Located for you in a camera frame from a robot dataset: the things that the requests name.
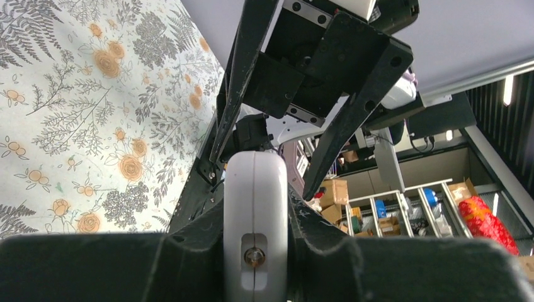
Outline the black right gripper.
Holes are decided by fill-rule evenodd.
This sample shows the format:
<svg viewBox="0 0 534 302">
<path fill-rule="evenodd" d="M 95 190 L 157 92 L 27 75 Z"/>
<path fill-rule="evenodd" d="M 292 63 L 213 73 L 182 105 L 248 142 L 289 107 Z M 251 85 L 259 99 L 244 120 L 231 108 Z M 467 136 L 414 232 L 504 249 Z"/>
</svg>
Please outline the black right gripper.
<svg viewBox="0 0 534 302">
<path fill-rule="evenodd" d="M 217 96 L 218 161 L 246 104 L 322 126 L 302 199 L 314 197 L 344 144 L 413 61 L 406 43 L 342 1 L 245 1 Z"/>
</svg>

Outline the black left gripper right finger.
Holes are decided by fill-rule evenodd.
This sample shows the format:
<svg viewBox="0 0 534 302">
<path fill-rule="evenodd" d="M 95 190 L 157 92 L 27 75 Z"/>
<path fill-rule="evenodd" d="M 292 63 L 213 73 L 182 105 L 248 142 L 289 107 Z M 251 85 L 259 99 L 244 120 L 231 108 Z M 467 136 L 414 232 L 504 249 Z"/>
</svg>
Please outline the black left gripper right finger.
<svg viewBox="0 0 534 302">
<path fill-rule="evenodd" d="M 532 301 L 520 263 L 488 239 L 351 237 L 288 189 L 290 301 Z"/>
</svg>

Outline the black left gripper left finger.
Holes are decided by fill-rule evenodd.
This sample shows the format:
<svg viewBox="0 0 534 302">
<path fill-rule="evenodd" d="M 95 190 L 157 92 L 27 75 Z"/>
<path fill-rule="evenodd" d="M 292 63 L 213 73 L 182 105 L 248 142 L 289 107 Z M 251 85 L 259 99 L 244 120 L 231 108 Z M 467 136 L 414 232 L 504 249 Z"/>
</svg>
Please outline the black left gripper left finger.
<svg viewBox="0 0 534 302">
<path fill-rule="evenodd" d="M 173 233 L 1 242 L 2 301 L 222 301 L 223 204 Z"/>
</svg>

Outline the white air conditioner remote control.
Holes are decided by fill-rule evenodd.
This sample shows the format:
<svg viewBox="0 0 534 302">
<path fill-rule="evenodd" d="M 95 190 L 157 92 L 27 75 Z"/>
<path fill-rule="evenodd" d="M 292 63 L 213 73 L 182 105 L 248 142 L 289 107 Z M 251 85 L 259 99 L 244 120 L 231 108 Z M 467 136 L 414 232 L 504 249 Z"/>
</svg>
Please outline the white air conditioner remote control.
<svg viewBox="0 0 534 302">
<path fill-rule="evenodd" d="M 233 155 L 224 179 L 224 301 L 286 301 L 288 181 L 269 152 Z"/>
</svg>

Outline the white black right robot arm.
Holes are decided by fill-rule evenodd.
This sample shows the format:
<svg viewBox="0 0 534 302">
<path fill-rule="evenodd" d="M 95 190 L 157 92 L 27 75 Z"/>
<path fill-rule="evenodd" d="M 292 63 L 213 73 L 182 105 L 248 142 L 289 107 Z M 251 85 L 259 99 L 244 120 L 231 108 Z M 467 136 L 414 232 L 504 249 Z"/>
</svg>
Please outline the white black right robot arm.
<svg viewBox="0 0 534 302">
<path fill-rule="evenodd" d="M 417 90 L 412 49 L 394 33 L 414 23 L 417 1 L 245 1 L 217 95 L 205 153 L 283 144 L 266 119 L 310 125 L 288 140 L 322 132 L 304 174 L 311 199 L 358 130 L 381 130 L 432 108 Z"/>
</svg>

